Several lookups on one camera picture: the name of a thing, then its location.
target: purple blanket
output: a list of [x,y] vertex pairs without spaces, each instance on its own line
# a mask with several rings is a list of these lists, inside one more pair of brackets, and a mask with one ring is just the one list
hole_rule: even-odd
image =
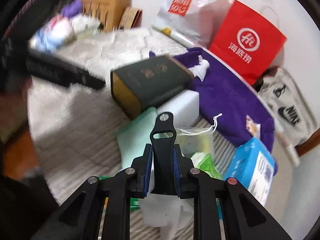
[[239,147],[252,138],[246,130],[246,115],[261,124],[261,141],[271,152],[274,140],[274,122],[257,97],[228,68],[201,48],[188,49],[186,54],[175,56],[190,68],[198,65],[198,56],[210,63],[204,81],[194,78],[190,90],[200,96],[200,113],[211,124],[213,116],[218,118],[217,130],[234,146]]

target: metal bolt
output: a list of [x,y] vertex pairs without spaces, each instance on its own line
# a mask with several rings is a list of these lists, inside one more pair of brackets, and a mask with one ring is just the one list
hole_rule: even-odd
[[125,170],[125,173],[130,175],[130,174],[134,174],[136,172],[136,170],[134,168],[127,168]]
[[200,173],[200,170],[197,169],[197,168],[192,168],[192,169],[190,169],[190,172],[191,172],[192,174],[194,174],[194,175],[197,175],[197,174]]
[[231,185],[235,185],[238,183],[238,181],[235,178],[228,178],[227,182]]
[[159,118],[161,121],[167,121],[169,119],[169,115],[168,114],[161,114],[161,116]]
[[88,182],[89,182],[90,184],[94,184],[94,183],[96,183],[97,181],[98,181],[98,178],[95,177],[95,176],[92,176],[92,177],[88,178]]

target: ghost figurine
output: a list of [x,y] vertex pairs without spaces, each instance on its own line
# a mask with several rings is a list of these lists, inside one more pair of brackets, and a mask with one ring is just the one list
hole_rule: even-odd
[[189,70],[194,74],[195,77],[200,78],[201,82],[203,82],[205,74],[209,67],[209,62],[203,59],[201,55],[199,55],[199,65],[191,67],[189,68]]

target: haidilao logo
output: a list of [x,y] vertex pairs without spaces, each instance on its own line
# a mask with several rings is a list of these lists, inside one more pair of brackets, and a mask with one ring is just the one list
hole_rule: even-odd
[[240,47],[246,51],[256,51],[260,46],[258,34],[250,28],[242,28],[238,31],[237,40]]

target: white label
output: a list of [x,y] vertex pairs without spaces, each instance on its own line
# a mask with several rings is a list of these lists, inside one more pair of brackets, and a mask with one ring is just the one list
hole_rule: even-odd
[[270,191],[274,168],[267,158],[259,151],[256,166],[249,184],[249,192],[260,202],[266,205]]

